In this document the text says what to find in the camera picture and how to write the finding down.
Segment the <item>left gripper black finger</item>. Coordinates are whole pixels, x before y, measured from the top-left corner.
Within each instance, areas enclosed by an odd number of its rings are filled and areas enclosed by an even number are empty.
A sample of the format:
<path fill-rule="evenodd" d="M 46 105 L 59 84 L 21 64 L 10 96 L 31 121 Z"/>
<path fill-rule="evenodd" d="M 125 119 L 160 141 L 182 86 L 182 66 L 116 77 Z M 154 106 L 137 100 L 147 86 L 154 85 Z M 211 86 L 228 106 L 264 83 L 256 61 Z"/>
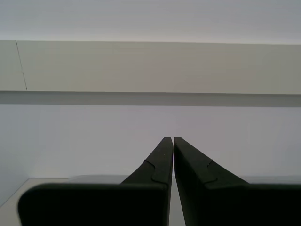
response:
<path fill-rule="evenodd" d="M 20 197 L 23 226 L 166 226 L 169 223 L 173 142 L 163 138 L 119 184 L 46 183 Z"/>
<path fill-rule="evenodd" d="M 299 184 L 250 184 L 181 137 L 174 138 L 174 169 L 188 226 L 298 226 Z"/>

